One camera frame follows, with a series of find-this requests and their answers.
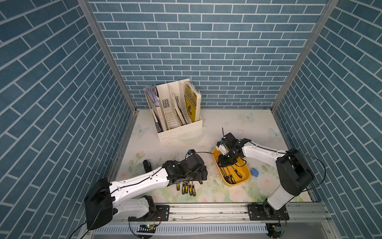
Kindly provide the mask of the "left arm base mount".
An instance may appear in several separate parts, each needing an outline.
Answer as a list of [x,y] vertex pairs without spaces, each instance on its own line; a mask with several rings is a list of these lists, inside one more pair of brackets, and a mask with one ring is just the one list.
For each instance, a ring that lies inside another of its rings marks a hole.
[[164,204],[156,204],[155,206],[156,210],[149,210],[146,215],[140,218],[130,217],[129,220],[131,222],[167,222],[169,219],[170,206]]

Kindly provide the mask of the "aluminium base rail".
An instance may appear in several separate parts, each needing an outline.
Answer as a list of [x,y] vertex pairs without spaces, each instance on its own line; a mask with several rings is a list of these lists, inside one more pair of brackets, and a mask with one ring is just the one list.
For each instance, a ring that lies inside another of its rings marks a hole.
[[[323,203],[308,202],[286,204],[288,221],[251,221],[247,210],[249,204],[252,203],[169,203],[164,205],[170,206],[168,223],[286,222],[290,224],[293,222],[326,223],[332,220]],[[127,222],[129,218],[113,219],[111,222]]]

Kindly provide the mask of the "white file organizer rack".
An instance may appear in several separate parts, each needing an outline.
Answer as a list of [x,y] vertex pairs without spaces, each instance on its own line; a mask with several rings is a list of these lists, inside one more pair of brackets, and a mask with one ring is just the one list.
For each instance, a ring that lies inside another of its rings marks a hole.
[[[188,116],[185,103],[185,83],[191,81],[184,79],[166,84],[156,85],[157,92],[160,98],[160,106],[155,107],[149,96],[145,93],[152,119],[157,127],[157,134],[160,140],[179,136],[203,128],[203,120],[200,114],[200,120],[192,122]],[[181,122],[175,111],[172,100],[172,93],[176,95],[179,108],[187,124],[181,125]]]

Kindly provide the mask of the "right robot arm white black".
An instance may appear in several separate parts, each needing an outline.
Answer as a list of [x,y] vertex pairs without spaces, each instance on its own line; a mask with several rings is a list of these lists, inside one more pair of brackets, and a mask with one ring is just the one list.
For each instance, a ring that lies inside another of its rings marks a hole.
[[314,180],[314,174],[304,155],[296,149],[281,151],[256,144],[250,139],[237,139],[228,133],[217,142],[220,152],[217,166],[224,170],[235,166],[239,159],[253,158],[277,169],[280,186],[264,202],[264,211],[274,213],[298,196]]

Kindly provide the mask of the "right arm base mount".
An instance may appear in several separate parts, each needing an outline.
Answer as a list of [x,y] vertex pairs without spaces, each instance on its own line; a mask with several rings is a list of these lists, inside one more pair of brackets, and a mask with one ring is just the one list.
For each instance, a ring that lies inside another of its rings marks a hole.
[[269,205],[252,203],[247,206],[251,221],[288,221],[289,214],[286,205],[279,210],[274,210]]

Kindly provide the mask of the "purple patterned booklet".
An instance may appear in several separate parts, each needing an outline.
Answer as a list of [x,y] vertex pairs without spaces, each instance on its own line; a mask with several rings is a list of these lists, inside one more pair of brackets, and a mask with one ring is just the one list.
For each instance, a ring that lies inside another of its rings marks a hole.
[[144,91],[149,96],[151,101],[154,103],[155,107],[159,107],[160,106],[160,98],[159,98],[159,94],[157,92],[156,86],[155,85],[145,86]]

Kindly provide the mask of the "file tool yellow black handle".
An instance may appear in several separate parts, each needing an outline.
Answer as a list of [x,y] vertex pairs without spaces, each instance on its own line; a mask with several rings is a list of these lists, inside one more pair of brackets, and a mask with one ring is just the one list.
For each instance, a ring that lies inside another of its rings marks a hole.
[[230,177],[229,177],[229,175],[226,174],[224,168],[220,167],[219,169],[220,169],[220,171],[221,171],[221,173],[222,173],[222,175],[223,175],[224,180],[225,180],[228,184],[232,184],[232,182],[231,182],[231,180],[230,180]]

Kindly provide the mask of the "beige folder in rack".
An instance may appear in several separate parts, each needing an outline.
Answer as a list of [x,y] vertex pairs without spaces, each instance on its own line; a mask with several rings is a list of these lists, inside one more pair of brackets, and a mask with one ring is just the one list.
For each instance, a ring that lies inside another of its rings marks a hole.
[[176,111],[176,113],[177,113],[177,116],[178,116],[178,118],[179,118],[179,120],[180,120],[180,122],[181,122],[181,125],[185,125],[185,124],[187,124],[186,121],[185,121],[185,119],[184,119],[184,117],[183,117],[183,115],[182,115],[182,112],[181,112],[181,110],[180,110],[180,108],[179,108],[178,102],[177,102],[177,100],[176,100],[176,95],[173,94],[173,93],[172,93],[172,100],[173,100],[173,104],[174,104],[174,107],[175,107],[175,111]]

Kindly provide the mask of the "yellow plastic tray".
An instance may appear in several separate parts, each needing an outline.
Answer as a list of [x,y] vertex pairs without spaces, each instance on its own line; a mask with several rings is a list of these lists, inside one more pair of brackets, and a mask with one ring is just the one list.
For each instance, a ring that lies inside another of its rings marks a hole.
[[[220,169],[219,169],[220,166],[218,165],[218,158],[219,158],[219,156],[222,155],[222,154],[221,154],[218,150],[216,150],[216,149],[214,149],[212,153],[213,153],[213,158],[214,158],[214,160],[215,160],[215,165],[217,166],[218,171],[219,171],[221,177],[223,178],[223,175],[222,175],[222,173],[221,173],[221,171],[220,171]],[[237,162],[239,163],[239,166],[237,166],[236,164],[233,164],[233,165],[231,165],[231,166],[227,166],[227,167],[229,168],[229,171],[231,172],[231,174],[232,174],[234,180],[236,181],[236,184],[228,184],[228,183],[224,180],[224,178],[223,178],[224,183],[225,183],[227,186],[229,186],[229,187],[238,186],[238,185],[240,185],[240,184],[242,184],[242,183],[244,183],[244,182],[247,182],[247,181],[250,179],[250,177],[251,177],[250,170],[249,170],[249,168],[248,168],[248,166],[247,166],[247,164],[246,164],[246,161],[239,157],[239,158],[237,159]],[[236,175],[236,173],[235,173],[234,170],[232,169],[232,166],[233,166],[234,168],[236,168],[236,169],[241,173],[242,178],[239,178],[239,177]]]

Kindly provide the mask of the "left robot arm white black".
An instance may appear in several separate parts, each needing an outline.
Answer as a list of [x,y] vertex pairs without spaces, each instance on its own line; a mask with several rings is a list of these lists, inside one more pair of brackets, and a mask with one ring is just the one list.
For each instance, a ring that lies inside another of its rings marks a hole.
[[145,174],[122,181],[98,180],[87,192],[84,203],[89,231],[105,226],[113,219],[148,218],[156,212],[151,196],[145,193],[190,181],[206,181],[207,167],[192,150],[182,160],[168,160]]

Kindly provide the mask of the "yellow book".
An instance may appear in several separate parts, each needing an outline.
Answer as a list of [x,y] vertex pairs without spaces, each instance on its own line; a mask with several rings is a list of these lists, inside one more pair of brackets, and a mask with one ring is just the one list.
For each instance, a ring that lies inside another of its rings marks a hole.
[[185,103],[188,116],[192,122],[200,120],[202,95],[191,81],[185,83]]

